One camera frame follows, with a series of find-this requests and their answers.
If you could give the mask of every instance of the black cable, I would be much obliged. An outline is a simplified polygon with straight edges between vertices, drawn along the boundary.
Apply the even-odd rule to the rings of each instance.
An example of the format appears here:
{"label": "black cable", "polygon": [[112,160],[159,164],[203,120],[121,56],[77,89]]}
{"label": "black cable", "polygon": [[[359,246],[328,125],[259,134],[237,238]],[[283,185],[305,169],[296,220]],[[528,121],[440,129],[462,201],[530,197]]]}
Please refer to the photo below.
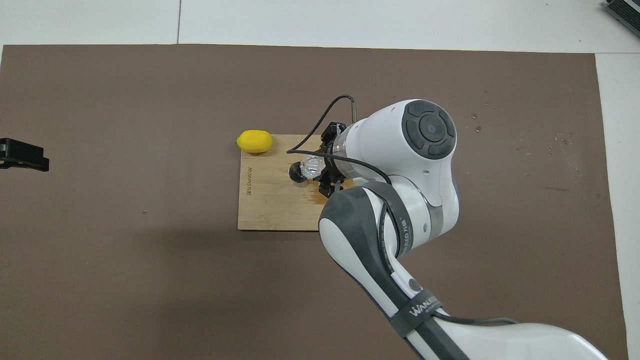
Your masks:
{"label": "black cable", "polygon": [[433,313],[433,316],[437,317],[438,319],[444,320],[446,322],[461,323],[464,325],[488,325],[492,323],[508,323],[513,325],[518,323],[517,321],[512,320],[510,318],[488,318],[488,319],[456,318],[455,316],[445,315],[445,314],[439,313],[438,311],[435,311]]}
{"label": "black cable", "polygon": [[301,147],[305,142],[307,142],[307,140],[309,140],[309,138],[311,137],[311,135],[314,134],[314,132],[318,129],[318,127],[320,126],[320,124],[322,124],[322,121],[324,120],[324,118],[326,117],[326,115],[329,113],[329,111],[331,110],[331,108],[333,107],[333,105],[338,102],[338,100],[340,99],[349,99],[351,101],[351,121],[355,122],[356,120],[356,110],[355,110],[355,100],[353,100],[353,98],[350,95],[340,95],[338,97],[336,97],[331,104],[329,104],[329,106],[327,106],[326,110],[324,111],[324,114],[322,114],[322,116],[320,117],[320,119],[316,122],[316,125],[314,126],[313,129],[311,129],[311,131],[309,132],[309,134],[307,134],[307,136],[296,146],[292,147],[291,149],[289,149],[287,151],[287,154],[306,154],[306,155],[315,155],[315,156],[321,156],[323,158],[329,158],[329,159],[335,159],[335,160],[342,160],[342,161],[347,161],[348,163],[354,163],[357,165],[361,165],[364,166],[366,168],[371,169],[373,172],[375,172],[376,174],[380,175],[387,184],[391,184],[391,179],[389,179],[389,176],[387,176],[382,170],[378,169],[377,167],[368,164],[364,161],[360,161],[360,160],[356,160],[356,159],[352,159],[352,158],[345,158],[344,156],[338,156],[338,155],[333,155],[333,154],[326,154],[324,152],[316,152],[316,151],[306,151],[306,150],[298,150],[299,147]]}
{"label": "black cable", "polygon": [[387,203],[382,200],[382,208],[380,209],[380,222],[378,222],[378,251],[380,251],[380,256],[385,263],[385,268],[387,269],[387,273],[389,275],[393,274],[394,268],[391,266],[389,262],[389,256],[387,254],[387,245],[385,243],[385,218],[387,217],[387,209],[389,206]]}
{"label": "black cable", "polygon": [[340,99],[349,99],[351,101],[351,121],[352,123],[356,121],[356,112],[355,112],[355,100],[353,100],[353,98],[350,95],[340,95],[338,97],[336,97],[331,104],[329,104],[329,106],[327,106],[326,110],[324,111],[324,114],[322,114],[322,116],[320,117],[320,120],[318,120],[318,122],[316,122],[316,125],[314,126],[313,129],[311,129],[311,131],[309,132],[309,134],[307,135],[306,138],[304,138],[298,145],[294,146],[291,148],[291,150],[296,150],[298,147],[301,147],[302,144],[304,144],[305,142],[307,142],[307,140],[309,140],[309,138],[311,137],[311,135],[313,135],[315,133],[315,131],[318,129],[318,127],[320,126],[320,124],[322,124],[322,121],[324,120],[324,118],[326,117],[326,115],[329,113],[329,110],[331,110],[331,108],[333,107],[333,105],[338,102],[338,100]]}

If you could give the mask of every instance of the clear glass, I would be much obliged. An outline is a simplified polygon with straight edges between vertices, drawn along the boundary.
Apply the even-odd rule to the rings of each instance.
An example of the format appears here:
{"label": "clear glass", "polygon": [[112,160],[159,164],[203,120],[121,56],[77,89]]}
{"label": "clear glass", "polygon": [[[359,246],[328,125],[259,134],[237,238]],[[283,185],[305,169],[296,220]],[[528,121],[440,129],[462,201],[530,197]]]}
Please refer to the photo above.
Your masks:
{"label": "clear glass", "polygon": [[307,179],[320,176],[322,169],[324,169],[324,159],[316,155],[309,155],[300,162],[300,170]]}

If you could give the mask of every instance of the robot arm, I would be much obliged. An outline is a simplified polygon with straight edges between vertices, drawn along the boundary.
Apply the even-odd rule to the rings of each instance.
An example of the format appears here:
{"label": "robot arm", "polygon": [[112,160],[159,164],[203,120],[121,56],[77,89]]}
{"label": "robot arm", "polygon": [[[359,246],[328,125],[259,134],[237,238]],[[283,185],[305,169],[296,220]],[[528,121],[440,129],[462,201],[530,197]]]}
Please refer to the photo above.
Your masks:
{"label": "robot arm", "polygon": [[[444,109],[407,100],[349,127],[332,126],[333,136],[323,133],[326,154],[314,153],[327,158],[316,177],[330,195],[318,224],[323,244],[421,358],[605,359],[580,336],[550,325],[445,321],[452,318],[440,301],[398,261],[458,219],[456,130]],[[339,190],[347,177],[359,186],[326,190],[327,181]]]}

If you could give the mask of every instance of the black clamp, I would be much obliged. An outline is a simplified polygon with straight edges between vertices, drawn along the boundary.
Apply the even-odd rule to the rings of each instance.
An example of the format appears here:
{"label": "black clamp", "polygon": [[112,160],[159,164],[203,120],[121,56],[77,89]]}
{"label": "black clamp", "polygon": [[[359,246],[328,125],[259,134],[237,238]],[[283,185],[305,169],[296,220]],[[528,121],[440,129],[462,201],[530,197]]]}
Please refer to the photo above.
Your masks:
{"label": "black clamp", "polygon": [[440,307],[442,303],[429,290],[422,290],[389,319],[389,324],[401,338],[406,338]]}
{"label": "black clamp", "polygon": [[[338,134],[346,130],[346,128],[347,125],[341,122],[331,122],[322,132],[322,135],[320,135],[322,145],[320,145],[318,152],[331,154],[333,141]],[[325,158],[324,165],[324,169],[320,173],[320,176],[316,177],[314,180],[318,181],[318,191],[324,196],[329,197],[334,192],[343,190],[340,184],[342,184],[347,178],[340,173],[340,170],[335,166],[335,161],[333,159]]]}
{"label": "black clamp", "polygon": [[0,168],[21,167],[49,171],[44,149],[18,140],[0,139]]}

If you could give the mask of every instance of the black knob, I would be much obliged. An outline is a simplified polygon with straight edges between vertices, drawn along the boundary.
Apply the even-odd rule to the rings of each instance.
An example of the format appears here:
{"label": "black knob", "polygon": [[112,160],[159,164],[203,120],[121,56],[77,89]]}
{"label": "black knob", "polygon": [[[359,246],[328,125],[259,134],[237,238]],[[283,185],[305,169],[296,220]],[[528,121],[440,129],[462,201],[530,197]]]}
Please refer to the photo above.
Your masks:
{"label": "black knob", "polygon": [[289,167],[289,179],[298,184],[304,183],[308,180],[307,177],[302,174],[302,170],[300,170],[300,161],[291,164]]}

